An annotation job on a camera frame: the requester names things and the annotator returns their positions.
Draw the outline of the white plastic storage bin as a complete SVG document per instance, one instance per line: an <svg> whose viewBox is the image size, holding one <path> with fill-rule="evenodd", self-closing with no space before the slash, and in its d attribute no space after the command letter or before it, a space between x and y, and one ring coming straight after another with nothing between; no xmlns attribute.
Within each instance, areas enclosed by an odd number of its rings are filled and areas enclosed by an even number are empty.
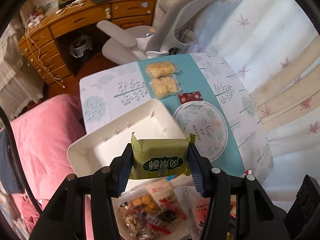
<svg viewBox="0 0 320 240"><path fill-rule="evenodd" d="M190 174L196 152L193 135L184 135L163 103L151 99L88 134L68 148L75 170L76 189L91 198L94 239L130 239L114 207L142 182Z"/></svg>

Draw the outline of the clear bag orange crackers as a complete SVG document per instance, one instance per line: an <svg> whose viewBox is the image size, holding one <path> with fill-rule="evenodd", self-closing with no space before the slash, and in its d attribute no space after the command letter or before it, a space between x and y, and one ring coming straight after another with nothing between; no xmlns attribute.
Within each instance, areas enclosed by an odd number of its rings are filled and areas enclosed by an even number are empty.
<svg viewBox="0 0 320 240"><path fill-rule="evenodd" d="M127 200L120 204L120 207L124 210L134 210L138 209L139 211L157 213L160 208L153 200L149 194L142 195L141 197L136 197L131 200Z"/></svg>

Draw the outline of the green pastry packet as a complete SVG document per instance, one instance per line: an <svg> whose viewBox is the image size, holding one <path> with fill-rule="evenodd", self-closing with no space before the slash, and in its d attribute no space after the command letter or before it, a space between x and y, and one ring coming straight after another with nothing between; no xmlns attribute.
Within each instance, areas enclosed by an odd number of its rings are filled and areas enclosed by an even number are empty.
<svg viewBox="0 0 320 240"><path fill-rule="evenodd" d="M133 167L130 179L153 179L184 174L191 175L187 162L188 147L195 135L185 139L136 139L131 137Z"/></svg>

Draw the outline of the oats protein bar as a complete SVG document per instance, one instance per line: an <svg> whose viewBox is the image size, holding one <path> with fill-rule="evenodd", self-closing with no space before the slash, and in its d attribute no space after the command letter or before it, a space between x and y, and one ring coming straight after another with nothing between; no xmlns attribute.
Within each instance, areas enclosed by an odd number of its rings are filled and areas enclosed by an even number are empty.
<svg viewBox="0 0 320 240"><path fill-rule="evenodd" d="M166 179L152 181L144 187L158 204L161 204L164 199L170 200L174 195L173 187Z"/></svg>

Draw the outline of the clear nut candy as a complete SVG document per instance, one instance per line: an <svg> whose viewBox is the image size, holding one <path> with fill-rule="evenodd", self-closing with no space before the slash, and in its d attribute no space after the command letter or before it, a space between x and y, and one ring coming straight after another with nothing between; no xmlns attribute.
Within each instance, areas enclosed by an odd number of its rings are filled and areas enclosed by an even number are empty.
<svg viewBox="0 0 320 240"><path fill-rule="evenodd" d="M129 210L124 212L124 223L134 239L155 239L156 234L146 221L142 211Z"/></svg>

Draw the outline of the dark red snowflake packet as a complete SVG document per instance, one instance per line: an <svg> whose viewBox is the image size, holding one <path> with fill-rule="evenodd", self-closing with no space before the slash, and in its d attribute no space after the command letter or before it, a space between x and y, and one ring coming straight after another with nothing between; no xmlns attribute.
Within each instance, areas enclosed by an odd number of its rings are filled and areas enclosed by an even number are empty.
<svg viewBox="0 0 320 240"><path fill-rule="evenodd" d="M203 97L199 91L189 92L189 93L180 93L178 98L181 104L192 102L192 101L203 101Z"/></svg>

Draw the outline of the rice cracker pack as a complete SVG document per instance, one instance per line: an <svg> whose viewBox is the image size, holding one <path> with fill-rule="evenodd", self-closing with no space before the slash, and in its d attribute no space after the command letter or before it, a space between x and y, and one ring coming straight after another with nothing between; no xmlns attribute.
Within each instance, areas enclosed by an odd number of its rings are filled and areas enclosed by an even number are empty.
<svg viewBox="0 0 320 240"><path fill-rule="evenodd" d="M165 77L179 71L180 68L169 61L151 63L145 69L145 73L151 78Z"/></svg>
<svg viewBox="0 0 320 240"><path fill-rule="evenodd" d="M182 90L175 74L153 78L150 81L150 87L154 97L157 99L163 99L171 95L176 95Z"/></svg>

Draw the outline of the red white date snack bag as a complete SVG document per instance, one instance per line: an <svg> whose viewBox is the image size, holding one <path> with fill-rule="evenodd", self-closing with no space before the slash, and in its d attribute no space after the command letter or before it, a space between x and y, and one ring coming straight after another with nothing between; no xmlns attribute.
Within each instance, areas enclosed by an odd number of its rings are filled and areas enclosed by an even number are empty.
<svg viewBox="0 0 320 240"><path fill-rule="evenodd" d="M208 215L210 198L201 197L194 186L176 187L174 193L187 215L191 239L200 239Z"/></svg>

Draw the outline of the clear dark candy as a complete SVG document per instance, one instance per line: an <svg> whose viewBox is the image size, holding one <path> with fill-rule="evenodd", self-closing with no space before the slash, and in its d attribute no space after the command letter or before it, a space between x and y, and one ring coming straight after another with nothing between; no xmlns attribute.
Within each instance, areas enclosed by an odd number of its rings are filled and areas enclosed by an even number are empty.
<svg viewBox="0 0 320 240"><path fill-rule="evenodd" d="M172 203L164 198L161 199L160 204L161 210L158 213L146 216L146 224L156 232L169 235L178 224L187 219L187 215L178 201Z"/></svg>

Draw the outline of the navy folded garment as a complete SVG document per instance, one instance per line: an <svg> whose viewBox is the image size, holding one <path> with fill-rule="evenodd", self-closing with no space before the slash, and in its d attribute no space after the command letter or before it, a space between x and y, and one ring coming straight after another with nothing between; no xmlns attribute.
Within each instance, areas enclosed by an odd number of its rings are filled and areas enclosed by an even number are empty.
<svg viewBox="0 0 320 240"><path fill-rule="evenodd" d="M19 179L12 156L7 130L4 128L0 133L0 177L1 184L8 194L23 193L24 187Z"/></svg>

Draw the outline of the lace covered piano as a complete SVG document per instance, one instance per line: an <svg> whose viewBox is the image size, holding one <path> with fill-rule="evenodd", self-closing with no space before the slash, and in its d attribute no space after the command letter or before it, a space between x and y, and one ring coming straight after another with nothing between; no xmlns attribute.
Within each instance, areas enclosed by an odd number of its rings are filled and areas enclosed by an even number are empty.
<svg viewBox="0 0 320 240"><path fill-rule="evenodd" d="M1 36L1 108L9 120L18 117L29 102L43 98L44 81L17 45L23 34L21 24L10 22Z"/></svg>

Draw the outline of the grey white office chair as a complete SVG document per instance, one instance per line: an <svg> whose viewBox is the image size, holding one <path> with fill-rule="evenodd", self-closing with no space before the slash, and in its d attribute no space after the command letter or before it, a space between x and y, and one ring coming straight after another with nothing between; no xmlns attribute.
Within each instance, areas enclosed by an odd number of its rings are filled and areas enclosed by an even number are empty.
<svg viewBox="0 0 320 240"><path fill-rule="evenodd" d="M160 26L148 39L145 49L139 49L137 40L151 31L150 26L141 25L124 30L110 21L102 20L97 23L97 28L110 37L102 48L102 54L118 65L174 53L183 54L196 39L193 31L186 26L201 10L213 2L230 4L237 1L240 0L179 0L169 8Z"/></svg>

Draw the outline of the black waste bin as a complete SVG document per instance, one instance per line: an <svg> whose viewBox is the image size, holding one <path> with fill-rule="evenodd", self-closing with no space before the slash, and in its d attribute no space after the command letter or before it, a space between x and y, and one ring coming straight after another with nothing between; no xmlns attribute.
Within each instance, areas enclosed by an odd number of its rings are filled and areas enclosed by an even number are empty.
<svg viewBox="0 0 320 240"><path fill-rule="evenodd" d="M70 55L74 58L82 57L87 50L92 50L92 39L86 34L81 35L69 46Z"/></svg>

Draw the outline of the wooden desk with drawers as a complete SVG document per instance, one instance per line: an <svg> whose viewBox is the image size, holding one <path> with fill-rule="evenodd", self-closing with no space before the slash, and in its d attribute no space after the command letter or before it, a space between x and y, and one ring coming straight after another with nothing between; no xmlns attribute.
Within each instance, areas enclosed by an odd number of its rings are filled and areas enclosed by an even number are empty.
<svg viewBox="0 0 320 240"><path fill-rule="evenodd" d="M23 35L18 47L46 84L65 87L64 78L76 76L82 66L69 52L74 40L88 35L93 50L99 50L107 40L106 34L96 28L99 21L108 20L123 29L152 25L156 3L157 0L87 0L47 16Z"/></svg>

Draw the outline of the floral white curtain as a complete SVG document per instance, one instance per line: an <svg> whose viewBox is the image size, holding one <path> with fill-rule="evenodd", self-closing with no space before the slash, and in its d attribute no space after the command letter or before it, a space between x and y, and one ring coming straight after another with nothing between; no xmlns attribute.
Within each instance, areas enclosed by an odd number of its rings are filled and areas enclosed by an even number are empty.
<svg viewBox="0 0 320 240"><path fill-rule="evenodd" d="M180 0L158 0L155 25ZM197 16L188 53L225 111L244 170L289 210L319 178L319 34L294 0L214 2Z"/></svg>

